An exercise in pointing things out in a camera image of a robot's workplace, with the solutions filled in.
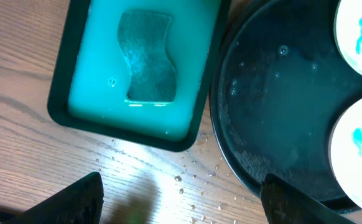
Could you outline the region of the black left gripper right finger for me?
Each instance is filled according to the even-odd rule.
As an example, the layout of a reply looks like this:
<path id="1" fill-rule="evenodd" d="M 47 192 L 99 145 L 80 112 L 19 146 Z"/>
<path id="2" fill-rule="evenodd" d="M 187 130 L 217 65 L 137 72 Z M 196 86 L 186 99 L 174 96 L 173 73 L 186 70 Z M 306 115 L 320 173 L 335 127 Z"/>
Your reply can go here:
<path id="1" fill-rule="evenodd" d="M 274 174 L 262 183 L 261 202 L 269 224 L 353 224 Z"/>

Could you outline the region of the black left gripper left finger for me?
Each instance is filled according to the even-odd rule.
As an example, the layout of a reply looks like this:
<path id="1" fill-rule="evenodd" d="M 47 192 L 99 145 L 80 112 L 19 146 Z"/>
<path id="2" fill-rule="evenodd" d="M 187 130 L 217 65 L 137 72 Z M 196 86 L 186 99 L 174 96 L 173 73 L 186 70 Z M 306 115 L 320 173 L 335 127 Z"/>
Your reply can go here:
<path id="1" fill-rule="evenodd" d="M 92 172 L 5 224 L 99 224 L 103 207 L 103 182 Z"/>

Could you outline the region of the white stained plate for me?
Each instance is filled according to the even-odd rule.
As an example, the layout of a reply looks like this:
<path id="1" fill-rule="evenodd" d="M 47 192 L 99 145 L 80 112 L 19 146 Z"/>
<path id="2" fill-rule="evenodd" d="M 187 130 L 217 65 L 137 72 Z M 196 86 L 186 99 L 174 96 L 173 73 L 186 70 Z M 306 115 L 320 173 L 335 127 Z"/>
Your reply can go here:
<path id="1" fill-rule="evenodd" d="M 362 208 L 362 99 L 352 104 L 333 126 L 328 157 L 340 187 Z"/>

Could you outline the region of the green yellow sponge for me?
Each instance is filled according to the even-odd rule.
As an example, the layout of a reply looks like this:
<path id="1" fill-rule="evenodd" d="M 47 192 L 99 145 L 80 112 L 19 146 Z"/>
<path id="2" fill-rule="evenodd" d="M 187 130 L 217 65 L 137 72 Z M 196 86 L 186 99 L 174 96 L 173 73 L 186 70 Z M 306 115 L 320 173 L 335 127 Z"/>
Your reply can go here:
<path id="1" fill-rule="evenodd" d="M 152 11 L 126 11 L 118 24 L 118 44 L 131 77 L 128 101 L 172 103 L 177 72 L 166 51 L 173 17 Z"/>

